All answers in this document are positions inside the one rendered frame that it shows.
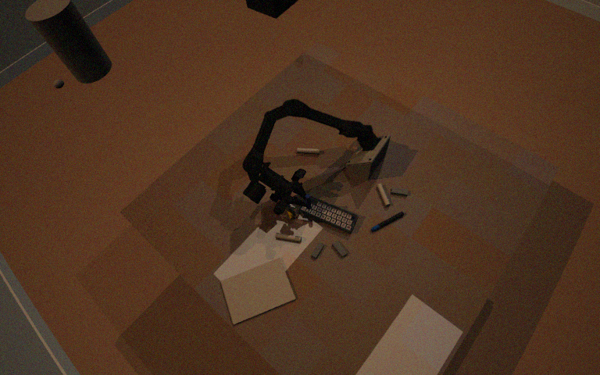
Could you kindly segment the tan cylinder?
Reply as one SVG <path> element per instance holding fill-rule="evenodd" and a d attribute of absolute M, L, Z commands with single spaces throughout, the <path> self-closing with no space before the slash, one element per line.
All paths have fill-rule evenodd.
<path fill-rule="evenodd" d="M 383 200 L 383 202 L 384 202 L 384 205 L 385 205 L 386 207 L 387 207 L 387 206 L 389 206 L 389 205 L 390 205 L 390 202 L 388 201 L 388 197 L 386 196 L 386 194 L 385 194 L 385 192 L 384 192 L 384 189 L 383 189 L 382 185 L 381 185 L 381 184 L 378 184 L 377 186 L 378 186 L 378 189 L 379 189 L 379 192 L 380 192 L 380 196 L 382 197 L 382 200 Z"/>
<path fill-rule="evenodd" d="M 320 150 L 314 148 L 297 148 L 297 152 L 319 154 Z"/>
<path fill-rule="evenodd" d="M 297 242 L 301 242 L 301 239 L 302 239 L 302 237 L 288 235 L 288 234 L 279 234 L 279 233 L 276 233 L 275 238 L 289 240 L 289 241 L 297 241 Z"/>

